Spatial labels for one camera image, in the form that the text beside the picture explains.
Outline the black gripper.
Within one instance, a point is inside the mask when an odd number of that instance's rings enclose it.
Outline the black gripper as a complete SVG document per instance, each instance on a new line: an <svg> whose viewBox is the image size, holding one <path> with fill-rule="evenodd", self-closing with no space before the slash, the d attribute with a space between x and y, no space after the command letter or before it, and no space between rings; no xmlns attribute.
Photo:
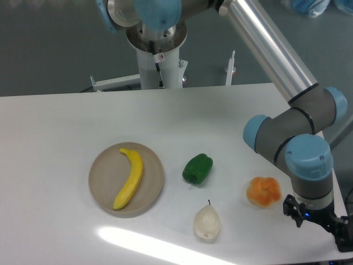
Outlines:
<svg viewBox="0 0 353 265"><path fill-rule="evenodd" d="M288 194L282 204L283 213L301 227L304 220L324 227L334 236L339 252L352 252L352 215L334 216L334 196L308 199Z"/></svg>

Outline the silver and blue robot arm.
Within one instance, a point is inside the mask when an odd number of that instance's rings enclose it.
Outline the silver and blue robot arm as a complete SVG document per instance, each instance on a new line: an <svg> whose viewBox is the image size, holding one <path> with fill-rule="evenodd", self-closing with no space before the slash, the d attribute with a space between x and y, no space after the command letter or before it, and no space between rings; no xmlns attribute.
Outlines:
<svg viewBox="0 0 353 265"><path fill-rule="evenodd" d="M225 17L250 48L290 108L275 118L257 115L243 139L256 153L290 177L293 194L284 214L297 226L307 220L333 234L340 252L352 251L352 217L337 217L333 158L318 133L347 111L345 96L322 88L257 1L96 1L105 26L126 29L136 49L143 89L182 87L179 48L185 20L209 8Z"/></svg>

